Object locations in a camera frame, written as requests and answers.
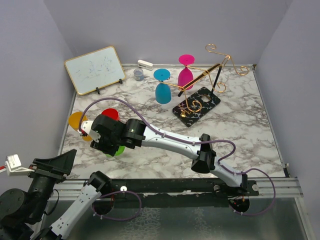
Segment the blue wine glass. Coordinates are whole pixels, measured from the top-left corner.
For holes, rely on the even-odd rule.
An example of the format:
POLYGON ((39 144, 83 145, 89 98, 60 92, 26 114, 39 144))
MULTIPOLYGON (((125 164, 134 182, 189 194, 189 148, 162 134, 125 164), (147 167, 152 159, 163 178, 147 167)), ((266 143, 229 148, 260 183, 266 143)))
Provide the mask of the blue wine glass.
POLYGON ((171 77, 170 72, 165 68, 157 69, 153 77, 159 81, 156 89, 155 89, 155 100, 159 104, 168 104, 171 101, 171 89, 165 84, 165 81, 171 77))

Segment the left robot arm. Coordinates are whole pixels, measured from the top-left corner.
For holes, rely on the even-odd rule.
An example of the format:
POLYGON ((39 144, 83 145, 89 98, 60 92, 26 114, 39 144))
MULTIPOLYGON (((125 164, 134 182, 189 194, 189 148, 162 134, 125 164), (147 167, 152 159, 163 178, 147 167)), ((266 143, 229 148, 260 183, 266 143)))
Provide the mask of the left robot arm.
MULTIPOLYGON (((71 173, 77 151, 72 149, 59 156, 33 160, 25 168, 17 154, 8 155, 5 169, 9 176, 26 175, 32 179, 28 191, 11 188, 0 196, 0 238, 2 240, 29 240, 31 225, 42 220, 56 184, 71 173)), ((83 190, 68 210, 49 228, 39 232, 35 239, 65 240, 87 208, 99 197, 106 197, 112 180, 101 171, 90 175, 83 190)))

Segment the yellow wine glass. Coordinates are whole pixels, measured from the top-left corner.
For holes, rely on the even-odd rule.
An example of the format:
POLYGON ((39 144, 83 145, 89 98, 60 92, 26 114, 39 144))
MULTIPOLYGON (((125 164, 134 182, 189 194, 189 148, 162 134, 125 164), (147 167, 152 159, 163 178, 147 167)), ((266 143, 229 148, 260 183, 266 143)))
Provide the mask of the yellow wine glass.
MULTIPOLYGON (((75 112, 73 114, 70 115, 70 117, 68 118, 68 124, 69 126, 74 129, 76 132, 78 132, 79 130, 79 122, 80 122, 80 118, 82 116, 82 112, 78 111, 75 112)), ((86 142, 91 142, 92 138, 90 136, 82 136, 82 139, 86 142)))

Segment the pink wine glass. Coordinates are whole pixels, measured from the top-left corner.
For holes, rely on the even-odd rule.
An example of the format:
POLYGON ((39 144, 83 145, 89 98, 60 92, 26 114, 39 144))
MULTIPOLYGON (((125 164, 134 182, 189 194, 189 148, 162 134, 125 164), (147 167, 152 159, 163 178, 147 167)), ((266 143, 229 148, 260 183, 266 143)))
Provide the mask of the pink wine glass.
POLYGON ((184 69, 178 75, 178 86, 185 86, 194 79, 193 73, 188 66, 194 64, 195 58, 190 54, 183 54, 178 58, 180 64, 184 65, 184 69))

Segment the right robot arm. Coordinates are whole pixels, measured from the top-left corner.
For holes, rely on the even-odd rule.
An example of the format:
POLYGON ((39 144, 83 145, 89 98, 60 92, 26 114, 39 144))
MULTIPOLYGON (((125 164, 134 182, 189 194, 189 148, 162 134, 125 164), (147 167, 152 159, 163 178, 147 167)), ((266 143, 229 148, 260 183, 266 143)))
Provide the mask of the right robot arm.
POLYGON ((236 196, 248 189, 248 176, 229 165, 221 164, 208 134, 190 137, 166 132, 139 119, 131 118, 123 123, 102 114, 94 120, 84 121, 80 129, 91 137, 91 148, 106 155, 114 156, 121 146, 129 149, 163 149, 188 157, 192 160, 192 171, 217 176, 236 196))

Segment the green wine glass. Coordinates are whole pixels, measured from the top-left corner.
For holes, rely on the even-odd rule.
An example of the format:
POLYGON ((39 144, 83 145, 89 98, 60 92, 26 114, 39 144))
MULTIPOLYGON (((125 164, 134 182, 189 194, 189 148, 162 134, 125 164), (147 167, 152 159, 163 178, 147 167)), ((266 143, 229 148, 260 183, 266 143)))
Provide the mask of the green wine glass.
POLYGON ((119 146, 118 150, 115 152, 114 156, 121 155, 125 150, 125 146, 119 146))

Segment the red wine glass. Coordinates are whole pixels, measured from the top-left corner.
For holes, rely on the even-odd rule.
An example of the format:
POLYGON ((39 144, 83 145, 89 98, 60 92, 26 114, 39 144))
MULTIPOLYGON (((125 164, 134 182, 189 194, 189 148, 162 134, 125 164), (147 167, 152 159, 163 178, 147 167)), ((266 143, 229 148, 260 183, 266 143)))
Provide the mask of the red wine glass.
POLYGON ((101 114, 104 116, 110 117, 116 121, 120 120, 119 112, 114 108, 107 108, 107 109, 103 110, 101 114))

